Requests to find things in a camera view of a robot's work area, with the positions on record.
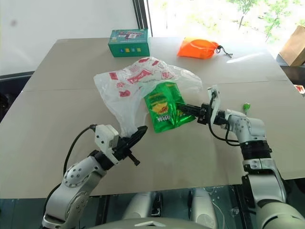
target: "white wall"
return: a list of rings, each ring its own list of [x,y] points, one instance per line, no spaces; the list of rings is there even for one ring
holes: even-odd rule
[[[58,39],[137,29],[132,0],[0,0],[0,75],[34,71]]]

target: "red print on bag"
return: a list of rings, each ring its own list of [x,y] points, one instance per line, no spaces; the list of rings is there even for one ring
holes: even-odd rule
[[[146,77],[147,75],[151,75],[151,74],[152,74],[151,71],[148,71],[148,70],[144,69],[144,70],[142,70],[142,71],[140,72],[140,74],[138,74],[137,76],[135,76],[135,77],[133,77],[133,78],[128,79],[128,81],[129,81],[130,83],[136,83],[136,82],[138,82],[140,79],[142,79],[143,77]]]
[[[116,75],[116,73],[109,73],[109,75],[112,80],[118,80],[118,76]]]
[[[126,90],[124,92],[119,92],[120,93],[120,97],[128,97],[130,95],[130,91]]]
[[[159,63],[159,64],[158,64],[158,67],[164,69],[164,66],[163,66],[162,63]]]
[[[133,65],[130,69],[129,69],[132,73],[135,73],[137,70],[139,70],[139,67],[137,65]]]
[[[124,85],[125,85],[125,84],[124,84],[123,82],[119,82],[119,83],[116,84],[116,87],[117,87],[117,88],[119,88],[119,87],[124,87]]]
[[[149,57],[146,58],[146,59],[140,59],[140,60],[139,60],[139,63],[143,63],[143,62],[146,62],[146,61],[148,61],[148,60],[149,60]]]
[[[173,74],[171,74],[170,72],[163,72],[162,73],[162,79],[163,80],[167,80],[167,79],[171,79],[173,78]]]
[[[157,63],[159,63],[159,61],[154,61],[154,62],[152,63],[152,66],[155,66]]]

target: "cardboard box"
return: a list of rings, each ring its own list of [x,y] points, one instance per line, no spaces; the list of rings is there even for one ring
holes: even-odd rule
[[[112,30],[108,46],[114,57],[150,56],[147,29]]]
[[[305,62],[305,27],[298,26],[280,51],[289,66],[300,66]]]

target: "green snack bag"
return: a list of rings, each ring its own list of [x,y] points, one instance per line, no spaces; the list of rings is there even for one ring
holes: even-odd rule
[[[172,83],[172,82],[167,82],[165,84],[170,89],[170,91],[172,93],[172,97],[175,100],[175,109],[176,109],[176,104],[185,104],[185,102],[180,94],[177,84]],[[175,127],[179,127],[179,126],[181,126],[185,123],[191,122],[195,119],[196,118],[194,116],[187,115],[187,114],[183,113],[182,111],[176,109]]]
[[[174,129],[195,119],[176,108],[176,103],[185,102],[175,83],[158,84],[144,99],[156,133]]]
[[[158,84],[144,99],[156,133],[175,128],[175,101],[164,83]]]

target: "white plastic bag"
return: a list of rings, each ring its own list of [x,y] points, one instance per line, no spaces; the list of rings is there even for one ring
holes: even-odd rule
[[[154,57],[142,58],[122,70],[94,77],[103,101],[120,123],[122,136],[131,136],[136,132],[139,119],[143,122],[141,125],[144,124],[147,112],[138,111],[142,98],[157,84],[166,81],[177,84],[186,102],[185,97],[198,96],[202,91],[202,82],[198,76]]]

